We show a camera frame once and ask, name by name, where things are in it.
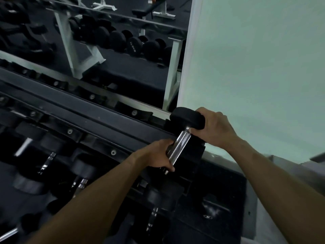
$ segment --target person's left hand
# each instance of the person's left hand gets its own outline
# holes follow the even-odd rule
[[[161,139],[136,151],[134,154],[145,163],[145,166],[166,167],[169,171],[174,172],[175,168],[166,156],[168,146],[173,143],[174,141],[171,139]]]

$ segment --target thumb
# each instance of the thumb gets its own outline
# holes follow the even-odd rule
[[[168,164],[165,165],[165,167],[170,171],[170,172],[174,172],[175,168],[174,166],[171,164],[171,162],[168,161]]]
[[[195,136],[200,137],[201,130],[197,130],[197,129],[191,127],[191,128],[189,129],[189,133],[190,133],[190,134],[193,134],[193,135],[195,135]]]

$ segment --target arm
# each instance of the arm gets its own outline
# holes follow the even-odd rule
[[[193,135],[225,149],[238,163],[263,206],[290,244],[325,243],[325,197],[292,177],[240,139],[227,116],[199,108],[205,128]]]
[[[116,213],[133,182],[146,166],[167,167],[172,140],[156,141],[93,182],[64,206],[28,244],[103,243]]]

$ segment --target person's right hand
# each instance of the person's right hand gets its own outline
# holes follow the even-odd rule
[[[196,111],[205,117],[205,127],[202,130],[191,128],[189,130],[191,134],[222,149],[225,149],[237,137],[226,115],[207,110],[204,107],[200,107]]]

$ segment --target hand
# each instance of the hand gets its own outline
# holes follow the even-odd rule
[[[171,139],[161,139],[135,152],[139,160],[151,167],[166,167],[169,171],[174,172],[175,168],[166,156],[167,147],[173,144]]]
[[[238,137],[226,115],[207,110],[204,107],[200,107],[196,111],[205,117],[205,127],[202,130],[191,128],[189,130],[191,134],[222,149],[225,149],[234,137]]]

